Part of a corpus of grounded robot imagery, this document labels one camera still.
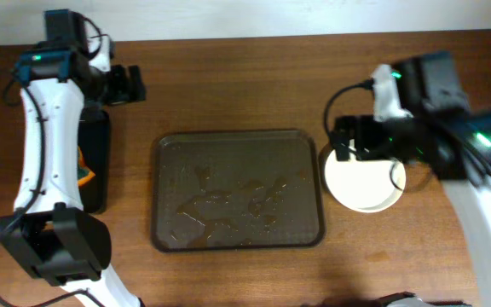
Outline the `white plate with sauce smear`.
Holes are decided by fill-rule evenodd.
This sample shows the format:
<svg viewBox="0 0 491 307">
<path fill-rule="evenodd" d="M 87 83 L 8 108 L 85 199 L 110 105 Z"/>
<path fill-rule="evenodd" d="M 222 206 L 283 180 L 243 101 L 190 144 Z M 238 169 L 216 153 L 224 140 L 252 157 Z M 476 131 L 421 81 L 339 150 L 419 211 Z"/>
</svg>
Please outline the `white plate with sauce smear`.
<svg viewBox="0 0 491 307">
<path fill-rule="evenodd" d="M 407 185 L 404 164 L 396 160 L 338 161 L 334 149 L 324 154 L 322 181 L 342 206 L 361 213 L 376 213 L 393 206 Z"/>
</svg>

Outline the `orange and green sponge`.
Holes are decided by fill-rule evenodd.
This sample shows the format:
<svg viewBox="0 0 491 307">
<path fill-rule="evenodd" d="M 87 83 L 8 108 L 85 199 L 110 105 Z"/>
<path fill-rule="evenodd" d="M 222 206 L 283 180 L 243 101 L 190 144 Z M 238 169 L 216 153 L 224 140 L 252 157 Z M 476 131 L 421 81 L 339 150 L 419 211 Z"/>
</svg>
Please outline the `orange and green sponge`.
<svg viewBox="0 0 491 307">
<path fill-rule="evenodd" d="M 81 188 L 90 182 L 95 173 L 86 165 L 83 152 L 81 148 L 78 148 L 78 186 Z"/>
</svg>

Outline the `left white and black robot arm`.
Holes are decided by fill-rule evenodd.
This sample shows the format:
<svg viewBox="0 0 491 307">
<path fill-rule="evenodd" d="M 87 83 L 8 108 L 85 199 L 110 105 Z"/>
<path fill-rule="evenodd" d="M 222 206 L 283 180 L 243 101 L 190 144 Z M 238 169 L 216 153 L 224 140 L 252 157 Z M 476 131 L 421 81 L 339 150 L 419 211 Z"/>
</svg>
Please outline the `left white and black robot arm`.
<svg viewBox="0 0 491 307">
<path fill-rule="evenodd" d="M 141 306 L 111 265 L 107 226 L 80 199 L 78 145 L 89 101 L 108 104 L 112 40 L 56 39 L 20 57 L 12 72 L 26 116 L 23 171 L 14 213 L 0 218 L 0 243 L 32 278 L 61 287 L 85 306 Z"/>
</svg>

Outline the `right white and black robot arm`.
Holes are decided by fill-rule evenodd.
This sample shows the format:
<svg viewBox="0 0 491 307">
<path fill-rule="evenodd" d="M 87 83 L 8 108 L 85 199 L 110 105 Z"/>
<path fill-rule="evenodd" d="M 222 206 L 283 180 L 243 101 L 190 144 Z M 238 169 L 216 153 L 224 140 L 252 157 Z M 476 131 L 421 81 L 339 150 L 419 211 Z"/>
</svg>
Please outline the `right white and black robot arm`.
<svg viewBox="0 0 491 307">
<path fill-rule="evenodd" d="M 383 211 L 409 191 L 405 165 L 427 165 L 461 223 L 482 304 L 491 306 L 491 111 L 471 111 L 446 55 L 381 65 L 358 86 L 373 93 L 372 114 L 323 119 L 330 193 L 351 210 Z"/>
</svg>

